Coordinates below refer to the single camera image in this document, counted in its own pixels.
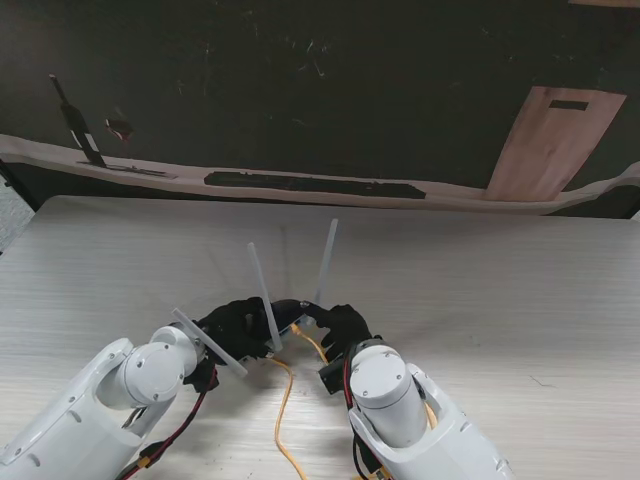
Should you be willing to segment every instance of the wooden board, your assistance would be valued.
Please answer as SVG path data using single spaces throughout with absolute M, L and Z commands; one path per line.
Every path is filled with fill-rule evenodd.
M 486 198 L 555 199 L 609 127 L 626 95 L 533 87 L 513 124 Z
M 596 7 L 640 8 L 640 0 L 569 0 L 575 5 L 593 5 Z

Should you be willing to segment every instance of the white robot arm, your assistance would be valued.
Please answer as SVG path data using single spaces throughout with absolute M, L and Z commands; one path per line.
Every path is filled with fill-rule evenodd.
M 1 480 L 113 480 L 172 404 L 202 347 L 163 327 L 105 347 L 0 455 Z M 145 408 L 123 428 L 110 409 Z
M 349 383 L 351 425 L 394 479 L 515 478 L 495 445 L 433 380 L 405 364 L 394 349 L 384 344 L 362 349 L 351 361 Z M 431 419 L 426 405 L 434 414 Z
M 377 478 L 510 480 L 509 462 L 422 370 L 406 364 L 350 305 L 325 310 L 302 302 L 330 329 L 320 377 L 329 393 L 344 390 L 356 445 Z

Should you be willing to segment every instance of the wood grain surface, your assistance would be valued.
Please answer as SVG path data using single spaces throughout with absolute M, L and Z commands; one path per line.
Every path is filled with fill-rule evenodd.
M 0 258 L 0 442 L 104 345 L 148 341 L 257 293 L 313 296 L 340 218 L 326 304 L 351 303 L 493 439 L 519 479 L 631 479 L 640 467 L 640 228 L 630 221 L 63 198 Z M 316 336 L 319 331 L 312 330 Z M 282 438 L 310 479 L 351 478 L 344 401 L 305 342 Z M 273 442 L 286 375 L 256 362 L 221 386 L 146 480 L 296 479 Z M 181 423 L 185 388 L 157 429 Z
M 596 148 L 625 98 L 532 87 L 493 171 L 487 199 L 554 200 Z

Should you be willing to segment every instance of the white plastic rod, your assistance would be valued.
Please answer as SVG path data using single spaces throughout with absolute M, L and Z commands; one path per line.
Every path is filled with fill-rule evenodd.
M 280 332 L 278 331 L 278 325 L 276 324 L 276 317 L 273 316 L 273 309 L 271 308 L 271 301 L 269 300 L 267 284 L 264 281 L 264 276 L 262 275 L 262 267 L 260 266 L 260 260 L 258 260 L 258 252 L 256 251 L 256 246 L 253 244 L 253 242 L 247 245 L 247 250 L 249 251 L 249 257 L 251 258 L 251 265 L 253 265 L 253 273 L 256 274 L 256 278 L 258 280 L 258 287 L 260 288 L 264 311 L 267 313 L 267 320 L 269 322 L 269 333 L 271 333 L 273 349 L 274 351 L 279 352 L 280 350 L 282 350 Z
M 336 231 L 338 230 L 338 219 L 331 220 L 331 226 L 329 227 L 329 236 L 327 237 L 327 244 L 324 246 L 324 254 L 322 256 L 322 264 L 320 265 L 320 274 L 318 275 L 318 287 L 316 288 L 316 294 L 313 297 L 313 303 L 320 305 L 322 302 L 322 294 L 324 293 L 324 287 L 327 283 L 327 274 L 329 273 L 329 265 L 331 264 L 331 256 L 333 255 L 333 242 L 336 239 Z
M 185 326 L 191 333 L 193 333 L 196 337 L 202 340 L 207 347 L 213 350 L 224 362 L 227 366 L 239 377 L 244 377 L 248 372 L 247 369 L 244 368 L 238 361 L 229 355 L 227 352 L 223 350 L 223 348 L 214 342 L 209 335 L 204 333 L 200 327 L 198 327 L 193 320 L 187 317 L 184 312 L 181 310 L 174 308 L 171 312 L 173 317 L 178 320 L 181 324 Z

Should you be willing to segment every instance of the black backdrop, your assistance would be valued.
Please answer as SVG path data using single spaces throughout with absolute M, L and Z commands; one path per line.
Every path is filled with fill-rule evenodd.
M 638 161 L 635 9 L 565 0 L 0 0 L 0 22 L 0 133 L 37 142 L 76 148 L 48 78 L 55 73 L 103 155 L 486 188 L 531 86 L 544 85 L 627 95 L 565 190 Z M 109 117 L 131 123 L 128 145 L 106 131 Z M 7 165 L 41 200 L 93 188 L 135 194 Z M 603 213 L 575 214 L 628 215 L 638 195 L 622 190 L 623 200 L 611 200 L 615 191 L 600 199 Z

